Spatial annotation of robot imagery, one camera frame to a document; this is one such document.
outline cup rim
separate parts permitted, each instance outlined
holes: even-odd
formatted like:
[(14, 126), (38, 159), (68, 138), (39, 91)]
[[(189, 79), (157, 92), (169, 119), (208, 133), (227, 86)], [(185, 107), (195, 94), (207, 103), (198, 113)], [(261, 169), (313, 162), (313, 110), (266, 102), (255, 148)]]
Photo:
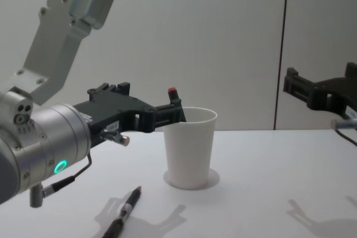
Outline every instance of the cup rim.
[(217, 119), (218, 117), (218, 114), (213, 111), (213, 110), (210, 110), (210, 109), (207, 109), (207, 108), (202, 108), (202, 107), (192, 107), (192, 106), (189, 106), (189, 107), (182, 107), (183, 110), (184, 109), (196, 109), (196, 110), (205, 110), (205, 111), (209, 111), (210, 113), (214, 114), (214, 117), (211, 118), (211, 119), (208, 119), (208, 120), (204, 120), (204, 121), (198, 121), (198, 122), (179, 122), (179, 124), (204, 124), (204, 123), (208, 123), (208, 122), (211, 122), (211, 121), (214, 121)]

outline black pen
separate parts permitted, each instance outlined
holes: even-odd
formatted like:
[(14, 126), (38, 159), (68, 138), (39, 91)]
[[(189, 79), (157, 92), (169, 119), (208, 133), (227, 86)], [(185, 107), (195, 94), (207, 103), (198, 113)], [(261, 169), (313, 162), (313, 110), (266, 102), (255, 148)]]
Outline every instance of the black pen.
[(141, 195), (141, 186), (137, 187), (130, 197), (125, 202), (124, 206), (120, 210), (120, 215), (117, 219), (115, 219), (112, 224), (110, 224), (109, 228), (105, 232), (103, 238), (117, 238), (120, 232), (123, 229), (125, 221), (128, 219), (130, 213), (134, 209), (137, 201), (139, 200)]
[[(169, 88), (167, 90), (167, 93), (168, 93), (168, 97), (170, 98), (170, 101), (173, 101), (173, 100), (176, 100), (176, 99), (180, 99), (176, 88)], [(181, 122), (186, 122), (186, 117), (185, 117), (185, 114), (184, 114), (184, 110), (182, 110), (182, 112), (181, 112), (180, 121)]]

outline white table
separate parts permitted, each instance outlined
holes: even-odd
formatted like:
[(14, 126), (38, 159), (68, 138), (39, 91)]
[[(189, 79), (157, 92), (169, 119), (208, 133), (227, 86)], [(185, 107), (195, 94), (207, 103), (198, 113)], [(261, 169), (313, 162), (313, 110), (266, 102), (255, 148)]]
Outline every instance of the white table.
[(216, 132), (220, 181), (200, 191), (165, 183), (162, 133), (129, 136), (127, 148), (93, 149), (93, 166), (42, 208), (28, 206), (28, 192), (1, 205), (0, 237), (100, 238), (138, 185), (122, 238), (357, 237), (357, 148), (332, 130)]

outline green led ring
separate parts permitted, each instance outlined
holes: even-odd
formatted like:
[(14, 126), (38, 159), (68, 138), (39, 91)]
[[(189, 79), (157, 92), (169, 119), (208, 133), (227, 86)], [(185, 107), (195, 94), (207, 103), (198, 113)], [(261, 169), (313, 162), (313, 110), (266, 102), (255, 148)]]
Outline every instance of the green led ring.
[(63, 169), (65, 169), (67, 166), (67, 161), (66, 160), (61, 160), (55, 167), (55, 174), (60, 173)]

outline white wall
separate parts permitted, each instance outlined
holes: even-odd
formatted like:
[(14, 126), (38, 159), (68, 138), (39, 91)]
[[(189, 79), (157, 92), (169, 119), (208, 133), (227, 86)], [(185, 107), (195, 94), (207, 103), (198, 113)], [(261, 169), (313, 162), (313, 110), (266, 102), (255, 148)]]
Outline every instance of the white wall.
[(277, 129), (329, 128), (338, 118), (283, 93), (283, 78), (288, 67), (312, 81), (343, 77), (346, 63), (357, 62), (356, 19), (357, 0), (288, 0)]
[[(0, 79), (26, 58), (46, 0), (0, 0)], [(87, 100), (103, 82), (132, 95), (219, 114), (218, 129), (272, 129), (284, 0), (115, 0), (104, 28), (83, 41), (63, 90), (48, 104)]]

